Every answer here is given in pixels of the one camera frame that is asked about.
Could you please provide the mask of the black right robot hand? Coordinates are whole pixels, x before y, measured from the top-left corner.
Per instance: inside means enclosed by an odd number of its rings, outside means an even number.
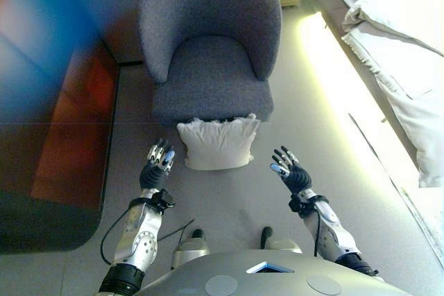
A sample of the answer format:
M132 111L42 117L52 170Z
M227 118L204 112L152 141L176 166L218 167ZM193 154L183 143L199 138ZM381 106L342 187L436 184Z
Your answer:
M273 150L270 169L280 176L292 194L311 188L311 177L300 165L299 159L285 146Z

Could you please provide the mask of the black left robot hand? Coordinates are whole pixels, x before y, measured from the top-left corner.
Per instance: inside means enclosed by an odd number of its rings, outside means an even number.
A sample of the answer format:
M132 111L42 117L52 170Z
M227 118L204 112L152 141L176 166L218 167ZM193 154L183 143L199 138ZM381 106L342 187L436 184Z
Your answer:
M151 146L140 176L141 189L154 189L163 176L167 176L176 156L173 145L166 139L159 139Z

